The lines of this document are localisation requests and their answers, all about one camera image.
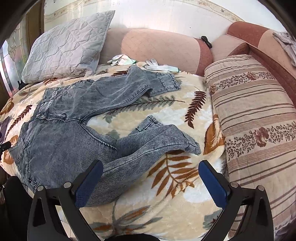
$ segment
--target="floral wallpaper border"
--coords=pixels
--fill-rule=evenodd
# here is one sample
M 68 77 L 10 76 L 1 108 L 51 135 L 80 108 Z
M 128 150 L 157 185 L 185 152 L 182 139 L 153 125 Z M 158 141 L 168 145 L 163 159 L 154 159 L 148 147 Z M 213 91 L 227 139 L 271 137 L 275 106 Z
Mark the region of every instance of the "floral wallpaper border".
M 75 2 L 72 2 L 68 5 L 66 5 L 65 7 L 58 9 L 57 11 L 53 12 L 52 14 L 44 15 L 44 23 L 46 24 L 48 22 L 51 22 L 54 19 L 57 19 L 58 17 L 60 17 L 64 14 L 68 14 L 75 9 L 82 8 L 82 7 L 89 5 L 89 4 L 95 4 L 100 1 L 106 1 L 106 0 L 77 0 Z M 199 6 L 201 8 L 207 9 L 211 12 L 214 12 L 214 13 L 230 20 L 231 22 L 237 22 L 237 21 L 244 22 L 244 20 L 241 19 L 239 16 L 235 15 L 234 13 L 230 12 L 229 10 L 227 10 L 215 3 L 212 3 L 208 0 L 174 0 L 174 1 L 180 1 L 180 2 L 184 2 L 184 3 L 189 3 L 191 5 Z

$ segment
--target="denim fabric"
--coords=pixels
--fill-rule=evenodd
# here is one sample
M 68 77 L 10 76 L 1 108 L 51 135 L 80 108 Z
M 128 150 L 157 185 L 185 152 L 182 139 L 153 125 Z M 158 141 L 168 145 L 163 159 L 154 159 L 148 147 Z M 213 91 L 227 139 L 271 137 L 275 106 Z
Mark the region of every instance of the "denim fabric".
M 156 96 L 179 89 L 173 74 L 144 71 L 135 65 L 126 75 L 46 89 L 9 150 L 22 181 L 33 191 L 39 185 L 60 187 L 74 181 L 94 159 L 101 160 L 103 175 L 87 204 L 95 206 L 122 194 L 165 152 L 199 155 L 200 147 L 190 136 L 153 116 L 119 140 L 86 126 L 90 117 L 132 104 L 145 93 Z

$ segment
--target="silver bolt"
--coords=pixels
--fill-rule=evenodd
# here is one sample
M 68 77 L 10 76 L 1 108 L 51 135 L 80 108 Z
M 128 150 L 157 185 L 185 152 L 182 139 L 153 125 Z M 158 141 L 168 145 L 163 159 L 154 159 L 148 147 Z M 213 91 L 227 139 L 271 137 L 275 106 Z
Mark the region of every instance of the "silver bolt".
M 43 190 L 43 186 L 39 186 L 38 188 L 37 188 L 37 191 L 42 191 Z
M 239 186 L 236 182 L 231 182 L 230 185 L 231 185 L 233 188 L 237 188 L 237 187 Z
M 258 189 L 259 189 L 260 191 L 264 191 L 264 187 L 261 186 L 261 185 L 258 186 Z
M 64 184 L 64 188 L 69 188 L 72 184 L 70 182 L 67 182 Z

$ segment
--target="glove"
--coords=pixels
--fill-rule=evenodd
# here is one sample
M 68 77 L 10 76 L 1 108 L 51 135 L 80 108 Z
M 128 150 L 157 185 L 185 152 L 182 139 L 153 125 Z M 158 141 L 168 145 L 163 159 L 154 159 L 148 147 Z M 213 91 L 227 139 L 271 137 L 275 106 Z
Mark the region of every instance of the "glove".
M 169 66 L 169 65 L 158 65 L 158 62 L 153 58 L 151 61 L 147 60 L 145 65 L 145 69 L 147 70 L 162 70 L 162 71 L 169 71 L 169 72 L 179 72 L 177 67 Z
M 111 64 L 111 66 L 115 66 L 115 65 L 128 65 L 128 64 L 134 64 L 136 62 L 136 60 L 133 60 L 131 58 L 129 58 L 127 55 L 125 54 L 119 54 L 114 56 L 111 60 L 109 60 L 107 63 Z

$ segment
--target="beige blanket with leaf print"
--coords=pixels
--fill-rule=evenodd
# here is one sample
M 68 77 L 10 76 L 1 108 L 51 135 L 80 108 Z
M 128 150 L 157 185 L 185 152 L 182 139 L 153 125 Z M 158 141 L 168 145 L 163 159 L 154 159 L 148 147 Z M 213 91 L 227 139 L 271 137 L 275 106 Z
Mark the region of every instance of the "beige blanket with leaf print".
M 98 75 L 88 79 L 125 74 L 129 67 L 101 66 L 97 69 Z M 98 236 L 146 233 L 166 240 L 193 239 L 204 235 L 220 214 L 197 169 L 199 162 L 207 159 L 218 172 L 223 171 L 224 137 L 219 120 L 213 114 L 204 77 L 186 72 L 174 75 L 181 90 L 153 98 L 143 96 L 130 106 L 91 118 L 87 125 L 118 139 L 127 136 L 143 119 L 153 115 L 164 125 L 174 124 L 192 136 L 199 143 L 202 154 L 166 153 L 112 203 L 81 208 Z M 15 145 L 22 124 L 29 121 L 46 88 L 70 85 L 81 79 L 47 80 L 28 85 L 15 94 L 0 113 L 5 141 L 10 140 Z M 10 175 L 19 175 L 8 151 L 2 155 L 0 165 Z M 61 209 L 58 211 L 66 232 L 72 236 Z

